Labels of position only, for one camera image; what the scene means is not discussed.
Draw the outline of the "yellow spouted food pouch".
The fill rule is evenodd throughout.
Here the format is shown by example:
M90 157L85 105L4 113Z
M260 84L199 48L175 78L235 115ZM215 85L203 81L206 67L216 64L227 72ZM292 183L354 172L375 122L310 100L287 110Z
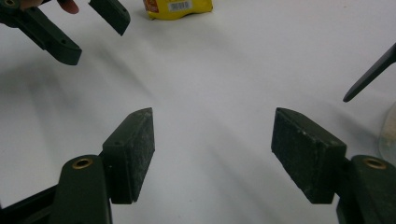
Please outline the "yellow spouted food pouch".
M143 0L151 19L172 21L190 14L211 12L212 0Z

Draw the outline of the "white table sheet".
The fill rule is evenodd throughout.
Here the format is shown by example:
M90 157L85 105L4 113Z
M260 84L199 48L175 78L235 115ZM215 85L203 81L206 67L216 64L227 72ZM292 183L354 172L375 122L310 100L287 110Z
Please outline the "white table sheet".
M63 165L100 152L125 117L151 108L155 152L138 201L114 224L338 224L271 150L275 111L301 112L374 155L396 103L396 64L353 100L349 88L396 43L396 0L213 0L152 20L142 0L117 34L85 0L43 12L82 50L54 60L0 24L0 204L55 185Z

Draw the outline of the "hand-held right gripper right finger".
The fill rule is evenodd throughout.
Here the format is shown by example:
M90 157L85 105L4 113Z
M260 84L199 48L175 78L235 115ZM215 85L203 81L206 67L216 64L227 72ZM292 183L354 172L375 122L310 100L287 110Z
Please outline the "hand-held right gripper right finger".
M272 152L311 203L331 203L347 145L302 113L278 107Z

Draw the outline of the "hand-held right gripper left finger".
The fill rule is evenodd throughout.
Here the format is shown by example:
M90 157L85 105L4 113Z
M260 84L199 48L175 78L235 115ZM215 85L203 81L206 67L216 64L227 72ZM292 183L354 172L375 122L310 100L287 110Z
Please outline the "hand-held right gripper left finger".
M148 107L128 115L103 143L111 202L138 200L154 152L153 111Z

